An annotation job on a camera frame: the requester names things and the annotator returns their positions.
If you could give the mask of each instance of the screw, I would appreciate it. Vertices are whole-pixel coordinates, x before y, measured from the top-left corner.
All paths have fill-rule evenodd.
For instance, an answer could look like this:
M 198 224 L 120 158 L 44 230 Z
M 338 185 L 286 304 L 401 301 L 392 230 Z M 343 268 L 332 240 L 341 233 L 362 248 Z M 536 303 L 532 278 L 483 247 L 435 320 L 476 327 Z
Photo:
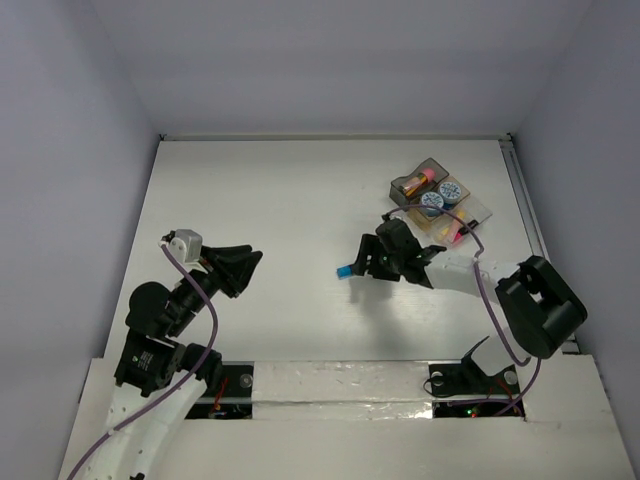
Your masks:
M 253 377 L 251 375 L 249 375 L 248 373 L 245 373 L 244 375 L 240 375 L 240 386 L 242 388 L 251 388 L 252 385 L 253 385 Z
M 512 370 L 507 370 L 504 372 L 504 381 L 509 385 L 515 385 L 518 383 L 518 375 Z
M 444 380 L 441 380 L 440 378 L 434 380 L 433 377 L 442 377 L 442 372 L 431 372 L 431 385 L 434 387 L 441 387 L 444 384 Z

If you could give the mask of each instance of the pink object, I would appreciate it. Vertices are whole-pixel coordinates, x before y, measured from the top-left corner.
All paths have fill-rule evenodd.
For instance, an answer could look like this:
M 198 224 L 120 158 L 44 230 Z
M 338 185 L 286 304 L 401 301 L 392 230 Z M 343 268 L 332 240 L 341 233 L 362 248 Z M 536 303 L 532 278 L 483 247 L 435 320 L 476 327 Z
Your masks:
M 436 178 L 436 172 L 431 168 L 425 168 L 422 173 L 429 179 L 425 183 L 433 182 L 433 179 Z

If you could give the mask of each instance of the white wall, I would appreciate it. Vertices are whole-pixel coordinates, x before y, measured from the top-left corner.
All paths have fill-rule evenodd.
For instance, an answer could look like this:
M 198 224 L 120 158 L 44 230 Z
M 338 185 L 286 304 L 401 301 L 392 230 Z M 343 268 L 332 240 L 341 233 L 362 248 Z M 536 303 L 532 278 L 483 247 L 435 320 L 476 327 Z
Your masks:
M 162 133 L 514 130 L 590 0 L 94 0 Z
M 0 465 L 53 479 L 157 135 L 93 7 L 0 2 Z
M 640 2 L 596 1 L 516 136 L 554 263 L 640 473 Z

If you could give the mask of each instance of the cable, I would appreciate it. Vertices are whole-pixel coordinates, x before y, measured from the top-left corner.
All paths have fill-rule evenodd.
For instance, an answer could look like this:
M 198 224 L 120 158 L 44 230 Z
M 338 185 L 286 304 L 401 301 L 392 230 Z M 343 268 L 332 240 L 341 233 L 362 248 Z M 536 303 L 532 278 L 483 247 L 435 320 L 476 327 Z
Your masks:
M 191 376 L 202 366 L 204 361 L 207 359 L 207 356 L 209 355 L 209 353 L 211 353 L 213 342 L 215 341 L 216 336 L 218 335 L 218 314 L 216 313 L 216 309 L 214 308 L 213 303 L 211 303 L 211 299 L 209 298 L 209 296 L 204 292 L 204 290 L 202 290 L 200 285 L 198 285 L 198 282 L 196 282 L 196 280 L 189 274 L 189 272 L 187 272 L 184 269 L 184 267 L 180 265 L 180 263 L 173 257 L 173 255 L 171 255 L 171 252 L 169 252 L 169 249 L 167 248 L 167 246 L 161 245 L 160 248 L 162 249 L 162 252 L 165 254 L 169 262 L 171 262 L 171 264 L 182 274 L 182 276 L 187 279 L 187 281 L 191 284 L 191 286 L 198 293 L 198 295 L 202 297 L 202 300 L 204 301 L 205 305 L 209 309 L 209 312 L 211 312 L 211 318 L 213 320 L 213 328 L 211 330 L 211 338 L 209 338 L 209 343 L 207 343 L 207 346 L 202 352 L 202 355 L 200 356 L 198 361 L 195 363 L 195 365 L 191 368 L 191 370 L 189 370 L 189 372 L 184 377 L 182 377 L 173 387 L 169 388 L 166 392 L 164 392 L 162 395 L 156 398 L 153 402 L 148 403 L 147 405 L 142 407 L 140 410 L 138 410 L 131 416 L 125 418 L 122 422 L 117 424 L 112 429 L 109 429 L 98 440 L 96 440 L 96 442 L 93 445 L 91 445 L 91 447 L 89 447 L 89 449 L 80 458 L 80 460 L 78 460 L 78 463 L 75 465 L 75 467 L 73 467 L 73 469 L 71 470 L 71 473 L 69 473 L 67 480 L 73 480 L 73 478 L 78 474 L 82 466 L 86 463 L 87 460 L 89 460 L 91 455 L 93 455 L 107 440 L 109 440 L 109 438 L 111 438 L 112 436 L 111 432 L 118 432 L 122 430 L 126 426 L 135 422 L 138 418 L 142 417 L 144 414 L 148 413 L 149 411 L 153 410 L 155 407 L 160 405 L 169 396 L 171 396 L 174 392 L 176 392 L 176 390 L 182 387 L 182 385 L 184 385 L 187 382 L 187 380 L 189 380 L 189 378 L 191 378 Z
M 533 371 L 533 375 L 531 376 L 531 380 L 529 380 L 529 383 L 527 383 L 527 386 L 524 387 L 524 390 L 522 390 L 522 392 L 520 392 L 520 395 L 518 395 L 518 398 L 516 398 L 513 402 L 509 403 L 509 405 L 507 405 L 506 407 L 504 407 L 502 410 L 500 410 L 499 412 L 497 412 L 494 417 L 499 417 L 500 415 L 502 415 L 505 412 L 508 412 L 509 410 L 511 410 L 513 407 L 517 406 L 518 403 L 520 403 L 520 401 L 522 401 L 522 399 L 524 398 L 524 396 L 527 394 L 527 392 L 531 389 L 531 387 L 533 386 L 533 382 L 536 381 L 536 378 L 538 378 L 538 374 L 540 373 L 540 366 L 542 365 L 542 359 L 539 358 L 538 361 L 536 362 L 536 369 Z
M 507 385 L 507 382 L 498 378 L 496 383 L 500 386 L 500 388 L 502 388 L 505 392 L 507 392 L 507 395 L 509 395 L 509 401 L 510 402 L 513 401 L 513 393 L 511 393 L 511 389 L 509 388 L 509 385 Z M 513 411 L 522 417 L 522 412 L 518 407 L 513 407 Z
M 227 383 L 229 383 L 229 378 L 224 377 L 224 380 L 220 385 L 220 391 L 216 394 L 215 398 L 213 399 L 213 407 L 211 407 L 211 411 L 209 412 L 209 415 L 214 414 L 216 411 L 220 409 L 219 402 L 220 402 L 220 399 L 222 398 L 222 395 L 224 395 L 225 388 L 227 388 Z
M 538 358 L 538 361 L 536 362 L 536 369 L 533 371 L 533 375 L 531 376 L 531 380 L 529 380 L 529 383 L 527 383 L 527 386 L 524 387 L 524 389 L 522 390 L 522 392 L 520 392 L 520 395 L 518 395 L 515 400 L 513 401 L 509 401 L 509 400 L 505 400 L 502 398 L 481 398 L 481 399 L 476 399 L 476 400 L 455 400 L 455 401 L 451 401 L 449 402 L 450 404 L 454 404 L 454 405 L 479 405 L 481 403 L 488 403 L 488 402 L 499 402 L 499 403 L 506 403 L 507 405 L 500 410 L 499 412 L 496 412 L 493 416 L 494 417 L 499 417 L 500 415 L 504 414 L 505 412 L 508 412 L 509 410 L 511 410 L 513 407 L 516 407 L 518 405 L 518 403 L 520 403 L 522 401 L 522 399 L 524 398 L 524 396 L 527 394 L 527 392 L 529 392 L 529 390 L 531 390 L 531 387 L 533 386 L 533 383 L 536 381 L 536 378 L 538 378 L 538 374 L 540 373 L 540 366 L 542 365 L 542 359 Z
M 397 207 L 397 208 L 394 208 L 393 210 L 388 211 L 385 215 L 391 215 L 392 213 L 409 210 L 411 208 L 424 208 L 424 205 L 405 205 L 403 207 Z M 498 337 L 500 337 L 500 341 L 502 342 L 502 345 L 504 345 L 505 350 L 511 357 L 511 360 L 513 360 L 513 363 L 515 363 L 519 367 L 527 366 L 531 358 L 527 358 L 526 360 L 521 361 L 518 357 L 516 357 L 515 352 L 513 351 L 513 349 L 511 348 L 511 345 L 509 345 L 509 342 L 507 341 L 507 337 L 502 331 L 502 327 L 500 326 L 498 317 L 496 317 L 496 314 L 493 311 L 493 308 L 491 307 L 491 301 L 489 300 L 487 291 L 485 290 L 484 284 L 482 283 L 482 274 L 480 272 L 480 265 L 478 265 L 478 259 L 480 258 L 480 255 L 484 252 L 484 245 L 482 244 L 482 241 L 480 241 L 480 237 L 478 237 L 478 234 L 474 232 L 473 229 L 464 220 L 462 220 L 460 217 L 450 212 L 449 210 L 445 210 L 444 208 L 440 208 L 437 205 L 433 205 L 433 204 L 429 204 L 429 208 L 438 210 L 440 213 L 444 213 L 445 215 L 448 215 L 451 218 L 455 219 L 464 228 L 467 229 L 467 231 L 471 234 L 475 242 L 478 244 L 478 250 L 473 256 L 473 259 L 474 259 L 473 273 L 476 277 L 476 283 L 478 284 L 478 291 L 480 292 L 480 298 L 482 298 L 482 302 L 484 303 L 484 306 L 487 309 L 487 313 L 489 314 L 489 318 L 491 319 L 491 322 L 493 323 L 493 326 L 495 327 L 496 332 L 498 333 Z
M 425 392 L 427 392 L 429 395 L 431 395 L 433 398 L 440 398 L 440 399 L 442 399 L 442 398 L 451 398 L 451 397 L 453 397 L 453 396 L 454 396 L 453 394 L 452 394 L 452 395 L 435 395 L 433 392 L 431 392 L 431 391 L 427 390 L 427 383 L 431 383 L 431 380 L 432 380 L 431 378 L 427 378 L 427 379 L 424 381 L 424 383 L 422 384 L 422 389 L 423 389 Z

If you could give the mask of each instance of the blue bottle cap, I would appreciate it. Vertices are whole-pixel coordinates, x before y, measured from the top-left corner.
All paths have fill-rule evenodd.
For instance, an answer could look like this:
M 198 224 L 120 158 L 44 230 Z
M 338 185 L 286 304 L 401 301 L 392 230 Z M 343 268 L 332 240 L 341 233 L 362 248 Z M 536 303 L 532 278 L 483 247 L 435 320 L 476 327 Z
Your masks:
M 351 271 L 351 265 L 345 265 L 344 267 L 340 267 L 336 270 L 338 274 L 339 280 L 344 280 L 345 278 L 349 278 L 353 276 L 353 272 Z
M 442 182 L 438 187 L 438 192 L 442 196 L 444 203 L 456 204 L 462 196 L 460 185 L 455 182 Z
M 420 203 L 422 205 L 435 205 L 436 207 L 440 208 L 444 207 L 444 200 L 436 192 L 427 192 L 422 195 Z M 438 215 L 440 215 L 440 211 L 435 208 L 421 208 L 420 210 L 422 210 L 429 217 L 437 217 Z

